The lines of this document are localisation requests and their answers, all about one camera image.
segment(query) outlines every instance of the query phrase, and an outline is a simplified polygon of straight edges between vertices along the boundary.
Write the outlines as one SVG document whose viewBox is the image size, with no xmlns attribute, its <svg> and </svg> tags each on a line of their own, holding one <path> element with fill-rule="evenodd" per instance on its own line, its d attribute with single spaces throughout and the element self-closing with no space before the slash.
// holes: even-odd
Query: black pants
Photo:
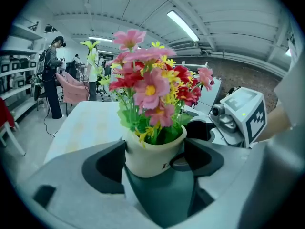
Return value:
<svg viewBox="0 0 305 229">
<path fill-rule="evenodd" d="M 56 71 L 52 69 L 45 70 L 44 73 L 42 74 L 42 81 L 44 83 L 44 89 L 47 94 L 48 102 L 51 108 L 52 118 L 60 119 L 62 115 L 57 97 L 55 73 Z"/>
<path fill-rule="evenodd" d="M 96 82 L 89 82 L 89 101 L 96 101 Z"/>
</svg>

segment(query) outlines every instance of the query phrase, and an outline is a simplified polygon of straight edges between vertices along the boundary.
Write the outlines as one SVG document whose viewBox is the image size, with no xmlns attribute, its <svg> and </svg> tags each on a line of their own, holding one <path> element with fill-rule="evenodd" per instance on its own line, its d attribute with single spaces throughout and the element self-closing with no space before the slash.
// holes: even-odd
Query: floor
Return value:
<svg viewBox="0 0 305 229">
<path fill-rule="evenodd" d="M 97 100 L 101 101 L 101 95 L 97 95 Z M 68 104 L 68 113 L 70 113 L 76 105 Z M 65 103 L 60 103 L 62 118 L 52 119 L 51 113 L 45 119 L 48 132 L 55 134 L 62 123 L 65 121 L 66 109 Z M 47 116 L 48 108 L 45 104 L 40 104 L 37 108 L 34 106 L 28 110 L 21 118 L 18 119 L 20 129 L 14 132 L 14 135 L 24 151 L 25 156 L 22 156 L 12 144 L 10 138 L 4 136 L 7 143 L 3 147 L 0 143 L 0 158 L 7 172 L 9 179 L 13 185 L 16 185 L 37 171 L 43 164 L 46 154 L 49 150 L 53 137 L 46 132 L 46 126 L 43 123 Z"/>
</svg>

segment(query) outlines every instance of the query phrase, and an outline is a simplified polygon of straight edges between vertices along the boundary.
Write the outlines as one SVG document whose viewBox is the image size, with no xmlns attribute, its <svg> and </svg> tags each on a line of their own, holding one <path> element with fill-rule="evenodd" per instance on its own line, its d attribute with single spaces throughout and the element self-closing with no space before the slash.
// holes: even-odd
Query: black hair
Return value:
<svg viewBox="0 0 305 229">
<path fill-rule="evenodd" d="M 61 44 L 63 44 L 63 37 L 62 37 L 62 36 L 56 37 L 56 38 L 52 41 L 51 45 L 53 45 L 54 43 L 56 43 L 56 42 L 58 42 L 58 41 L 61 41 Z"/>
</svg>

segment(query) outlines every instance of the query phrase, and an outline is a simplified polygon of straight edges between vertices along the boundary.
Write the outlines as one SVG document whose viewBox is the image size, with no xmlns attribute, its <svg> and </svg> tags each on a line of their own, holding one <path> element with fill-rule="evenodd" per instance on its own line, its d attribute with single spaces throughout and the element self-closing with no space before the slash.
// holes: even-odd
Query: woman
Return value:
<svg viewBox="0 0 305 229">
<path fill-rule="evenodd" d="M 96 49 L 96 46 L 92 49 L 92 55 L 95 55 L 94 61 L 92 58 L 88 58 L 87 60 L 87 71 L 85 74 L 84 81 L 89 80 L 89 101 L 96 101 L 96 82 L 97 82 L 97 73 L 95 68 L 98 67 L 99 63 L 99 52 Z"/>
<path fill-rule="evenodd" d="M 44 59 L 44 71 L 42 74 L 42 81 L 44 82 L 44 89 L 48 98 L 53 119 L 60 119 L 62 117 L 55 83 L 56 68 L 61 65 L 61 61 L 57 60 L 56 57 L 56 49 L 60 48 L 62 45 L 62 36 L 58 36 L 53 40 L 51 47 L 49 47 L 46 51 L 46 56 Z"/>
</svg>

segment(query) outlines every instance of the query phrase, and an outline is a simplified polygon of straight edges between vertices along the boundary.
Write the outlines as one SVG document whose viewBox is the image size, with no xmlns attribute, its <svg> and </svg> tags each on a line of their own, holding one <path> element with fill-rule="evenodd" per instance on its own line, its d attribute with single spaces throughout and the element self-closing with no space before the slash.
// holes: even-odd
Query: white table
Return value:
<svg viewBox="0 0 305 229">
<path fill-rule="evenodd" d="M 184 109 L 203 114 L 188 106 Z M 118 102 L 79 103 L 55 135 L 44 163 L 69 152 L 119 140 L 126 128 L 120 124 L 118 110 Z"/>
</svg>

